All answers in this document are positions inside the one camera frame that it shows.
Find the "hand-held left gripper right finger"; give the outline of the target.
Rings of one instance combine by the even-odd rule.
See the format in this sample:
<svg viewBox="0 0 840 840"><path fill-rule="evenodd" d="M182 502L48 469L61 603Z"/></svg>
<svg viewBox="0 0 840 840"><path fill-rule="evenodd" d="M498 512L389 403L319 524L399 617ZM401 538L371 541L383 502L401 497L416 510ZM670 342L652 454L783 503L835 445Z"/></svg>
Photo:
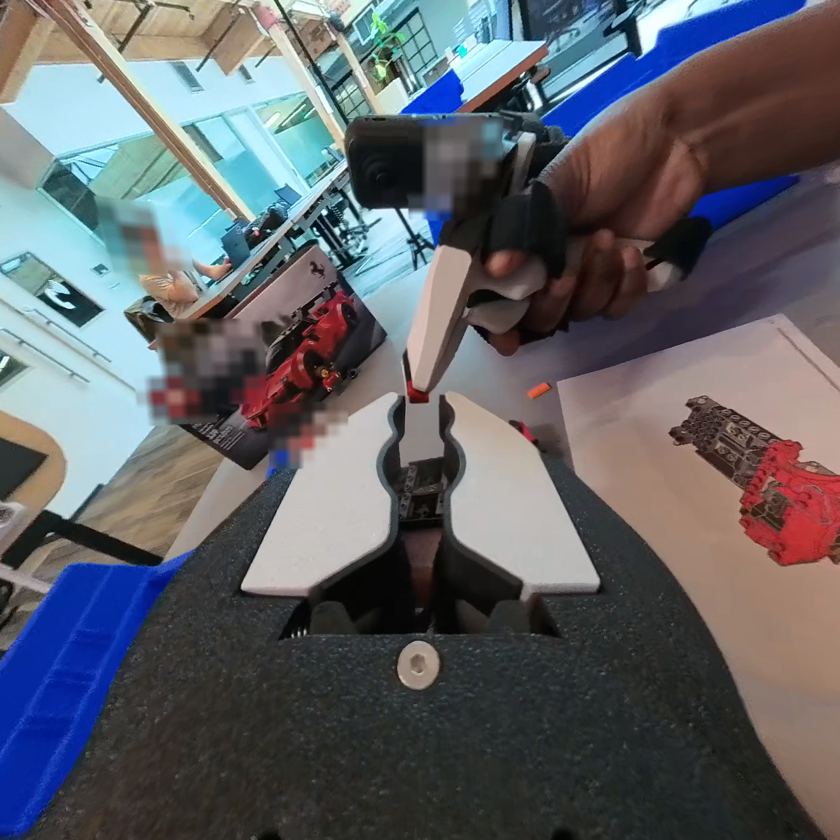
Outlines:
<svg viewBox="0 0 840 840"><path fill-rule="evenodd" d="M468 602L588 595L601 579L538 448L466 397L439 397L447 583Z"/></svg>

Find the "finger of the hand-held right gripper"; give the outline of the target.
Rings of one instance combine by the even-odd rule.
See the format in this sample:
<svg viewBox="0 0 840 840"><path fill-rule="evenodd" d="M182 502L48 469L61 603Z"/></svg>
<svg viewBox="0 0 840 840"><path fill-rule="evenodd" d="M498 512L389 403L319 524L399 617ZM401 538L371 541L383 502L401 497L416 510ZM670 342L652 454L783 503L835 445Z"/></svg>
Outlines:
<svg viewBox="0 0 840 840"><path fill-rule="evenodd" d="M471 255L439 246L428 268L402 357L403 379L431 393L448 370L466 332Z"/></svg>

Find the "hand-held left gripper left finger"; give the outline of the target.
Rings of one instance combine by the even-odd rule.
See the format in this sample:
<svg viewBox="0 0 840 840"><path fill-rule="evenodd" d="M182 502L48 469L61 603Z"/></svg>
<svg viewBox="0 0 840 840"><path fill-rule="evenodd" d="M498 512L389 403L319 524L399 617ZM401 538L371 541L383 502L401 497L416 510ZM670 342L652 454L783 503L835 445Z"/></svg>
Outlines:
<svg viewBox="0 0 840 840"><path fill-rule="evenodd" d="M393 546L404 397L389 392L332 425L305 452L240 589L305 597Z"/></svg>

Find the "blue plastic bin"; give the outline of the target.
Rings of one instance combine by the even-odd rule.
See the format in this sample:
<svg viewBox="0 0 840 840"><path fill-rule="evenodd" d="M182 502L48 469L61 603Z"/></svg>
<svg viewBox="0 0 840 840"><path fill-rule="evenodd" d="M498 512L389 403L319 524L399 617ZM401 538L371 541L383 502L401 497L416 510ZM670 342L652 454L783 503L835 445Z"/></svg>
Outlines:
<svg viewBox="0 0 840 840"><path fill-rule="evenodd" d="M606 79L593 85L591 92L597 95L600 104L605 104L605 108L595 114L595 106L592 106L590 114L593 119L581 127L574 138L610 107L638 91L657 86L663 76L700 52L820 3L803 6L802 2L768 2L766 7L760 2L736 3L667 29L662 32L650 56L637 62L630 59L623 61L607 74ZM689 206L685 215L700 199Z"/></svg>
<svg viewBox="0 0 840 840"><path fill-rule="evenodd" d="M152 606L191 556L69 564L1 664L1 836L37 822L88 742Z"/></svg>

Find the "person's right forearm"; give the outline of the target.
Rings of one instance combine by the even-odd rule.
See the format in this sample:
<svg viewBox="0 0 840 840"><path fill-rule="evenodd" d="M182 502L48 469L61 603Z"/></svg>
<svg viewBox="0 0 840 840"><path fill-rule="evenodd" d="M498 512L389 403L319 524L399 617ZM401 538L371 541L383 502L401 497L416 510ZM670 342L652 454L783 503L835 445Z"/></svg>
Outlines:
<svg viewBox="0 0 840 840"><path fill-rule="evenodd" d="M823 2L704 50L657 83L663 177L698 198L839 155L839 8Z"/></svg>

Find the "lego set box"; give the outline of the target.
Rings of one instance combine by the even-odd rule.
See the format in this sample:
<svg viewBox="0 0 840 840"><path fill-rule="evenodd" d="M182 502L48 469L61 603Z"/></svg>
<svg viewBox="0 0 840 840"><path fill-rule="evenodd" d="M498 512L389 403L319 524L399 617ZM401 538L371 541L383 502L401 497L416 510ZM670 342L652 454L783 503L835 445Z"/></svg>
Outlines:
<svg viewBox="0 0 840 840"><path fill-rule="evenodd" d="M312 424L317 405L350 382L386 332L321 247L298 248L274 275L196 338L211 352L202 418L181 426L253 469Z"/></svg>

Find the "lego instruction booklet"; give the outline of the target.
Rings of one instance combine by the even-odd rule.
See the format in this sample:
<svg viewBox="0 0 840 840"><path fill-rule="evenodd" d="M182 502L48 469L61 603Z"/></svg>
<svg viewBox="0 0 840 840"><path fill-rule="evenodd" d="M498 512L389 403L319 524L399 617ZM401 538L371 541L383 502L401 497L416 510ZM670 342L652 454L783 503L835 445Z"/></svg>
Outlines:
<svg viewBox="0 0 840 840"><path fill-rule="evenodd" d="M557 387L576 475L677 578L838 838L838 362L774 316Z"/></svg>

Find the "person's right hand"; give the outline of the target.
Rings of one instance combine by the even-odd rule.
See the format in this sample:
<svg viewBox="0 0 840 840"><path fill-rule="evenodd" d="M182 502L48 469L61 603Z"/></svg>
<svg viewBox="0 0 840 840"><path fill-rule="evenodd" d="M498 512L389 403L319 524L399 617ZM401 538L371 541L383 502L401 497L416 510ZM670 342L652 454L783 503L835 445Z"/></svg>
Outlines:
<svg viewBox="0 0 840 840"><path fill-rule="evenodd" d="M542 172L568 225L584 238L577 269L550 276L517 325L486 341L503 356L529 335L565 322L626 316L648 294L639 248L620 239L656 240L702 194L707 156L702 111L655 86L638 91L591 122Z"/></svg>

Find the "black tripod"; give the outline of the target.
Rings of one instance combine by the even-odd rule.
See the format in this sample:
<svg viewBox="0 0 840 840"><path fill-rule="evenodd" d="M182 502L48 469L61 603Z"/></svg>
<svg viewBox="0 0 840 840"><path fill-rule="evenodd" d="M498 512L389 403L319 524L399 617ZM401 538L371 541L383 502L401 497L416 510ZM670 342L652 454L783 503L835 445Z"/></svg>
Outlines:
<svg viewBox="0 0 840 840"><path fill-rule="evenodd" d="M425 237L414 230L414 228L409 224L409 222L406 219L406 216L400 208L396 208L394 212L397 215L397 218L399 219L402 226L405 228L406 243L408 245L409 252L411 255L413 269L418 270L419 263L421 261L425 266L427 266L428 260L426 258L426 252L433 254L435 250L435 245L429 240L428 237Z"/></svg>

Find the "long office desk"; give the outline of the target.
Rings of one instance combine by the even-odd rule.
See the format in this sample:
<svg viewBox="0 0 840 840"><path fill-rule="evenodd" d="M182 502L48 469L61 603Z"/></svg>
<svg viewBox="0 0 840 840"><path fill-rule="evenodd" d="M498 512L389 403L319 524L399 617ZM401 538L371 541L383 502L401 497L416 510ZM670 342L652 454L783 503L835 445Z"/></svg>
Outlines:
<svg viewBox="0 0 840 840"><path fill-rule="evenodd" d="M349 182L348 162L343 161L321 183L299 201L292 204L283 224L272 232L261 245L252 250L244 263L229 272L209 291L204 292L199 300L186 311L183 318L186 320L198 319L214 309L229 293L241 285L257 267L264 264L274 249L278 249L278 255L282 256L282 251L288 243L291 231L294 228L300 230L309 228L325 207L329 195L338 187L348 185Z"/></svg>

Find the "green potted plant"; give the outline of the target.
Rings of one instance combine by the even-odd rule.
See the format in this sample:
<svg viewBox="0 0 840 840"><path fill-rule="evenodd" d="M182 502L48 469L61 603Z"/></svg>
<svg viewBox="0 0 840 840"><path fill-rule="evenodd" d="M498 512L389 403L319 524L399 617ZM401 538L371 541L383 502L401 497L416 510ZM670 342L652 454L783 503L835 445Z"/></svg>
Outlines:
<svg viewBox="0 0 840 840"><path fill-rule="evenodd" d="M371 48L362 66L371 79L384 89L399 79L410 78L410 67L404 52L404 36L397 33L374 10L371 18Z"/></svg>

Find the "wooden table with white top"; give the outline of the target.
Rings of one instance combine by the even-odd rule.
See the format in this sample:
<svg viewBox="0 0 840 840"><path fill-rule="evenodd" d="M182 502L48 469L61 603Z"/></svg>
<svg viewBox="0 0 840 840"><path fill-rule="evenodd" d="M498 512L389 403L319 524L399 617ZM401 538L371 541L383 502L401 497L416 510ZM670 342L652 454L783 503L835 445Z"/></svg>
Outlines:
<svg viewBox="0 0 840 840"><path fill-rule="evenodd" d="M548 55L542 40L495 39L478 45L452 66L463 87L456 111L477 112L488 106Z"/></svg>

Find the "dark monitor screen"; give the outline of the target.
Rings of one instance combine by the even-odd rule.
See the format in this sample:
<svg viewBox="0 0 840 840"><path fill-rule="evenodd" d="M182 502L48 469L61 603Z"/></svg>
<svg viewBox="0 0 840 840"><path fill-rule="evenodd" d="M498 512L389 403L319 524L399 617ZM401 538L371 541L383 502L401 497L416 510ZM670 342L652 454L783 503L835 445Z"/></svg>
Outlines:
<svg viewBox="0 0 840 840"><path fill-rule="evenodd" d="M521 34L542 41L549 55L582 49L584 55L609 40L624 38L627 27L646 10L645 1L516 2Z"/></svg>

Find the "wooden beam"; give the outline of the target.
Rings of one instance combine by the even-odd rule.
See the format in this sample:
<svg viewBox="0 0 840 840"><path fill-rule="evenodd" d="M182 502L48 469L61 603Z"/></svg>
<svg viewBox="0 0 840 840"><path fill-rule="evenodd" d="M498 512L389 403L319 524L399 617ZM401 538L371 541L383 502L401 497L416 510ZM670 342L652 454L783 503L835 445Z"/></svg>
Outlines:
<svg viewBox="0 0 840 840"><path fill-rule="evenodd" d="M105 80L153 130L163 146L188 171L194 182L230 216L253 220L255 214L181 124L169 117L152 98L147 87L129 68L118 48L109 40L78 2L30 2L78 47Z"/></svg>

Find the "wooden arched doorway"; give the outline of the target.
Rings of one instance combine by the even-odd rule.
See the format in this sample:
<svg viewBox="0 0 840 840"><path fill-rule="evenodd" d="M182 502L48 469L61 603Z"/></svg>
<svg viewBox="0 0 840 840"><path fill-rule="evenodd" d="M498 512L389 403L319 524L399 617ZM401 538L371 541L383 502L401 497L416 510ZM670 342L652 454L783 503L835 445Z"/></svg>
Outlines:
<svg viewBox="0 0 840 840"><path fill-rule="evenodd" d="M29 525L47 509L64 484L67 460L60 445L46 431L1 412L2 502L25 511L21 525Z"/></svg>

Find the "black metal frame bar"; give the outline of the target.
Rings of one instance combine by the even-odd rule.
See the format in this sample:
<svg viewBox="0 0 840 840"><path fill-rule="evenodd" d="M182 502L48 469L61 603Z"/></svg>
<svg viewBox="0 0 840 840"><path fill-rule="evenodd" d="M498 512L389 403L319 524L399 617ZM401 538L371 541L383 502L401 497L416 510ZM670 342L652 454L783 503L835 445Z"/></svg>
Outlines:
<svg viewBox="0 0 840 840"><path fill-rule="evenodd" d="M3 561L12 569L19 569L29 555L36 551L48 537L64 539L90 551L107 555L128 564L157 566L164 562L163 557L158 554L141 549L77 521L67 520L48 510L40 512L21 531L20 535L12 540L10 547L2 549Z"/></svg>

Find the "black wall sign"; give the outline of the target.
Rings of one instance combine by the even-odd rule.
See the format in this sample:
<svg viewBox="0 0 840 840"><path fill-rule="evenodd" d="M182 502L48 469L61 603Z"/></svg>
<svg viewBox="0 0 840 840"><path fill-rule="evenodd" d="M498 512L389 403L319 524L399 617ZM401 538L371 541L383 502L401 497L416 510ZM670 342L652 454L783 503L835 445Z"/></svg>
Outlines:
<svg viewBox="0 0 840 840"><path fill-rule="evenodd" d="M31 252L3 260L1 273L75 327L85 327L103 312L85 292Z"/></svg>

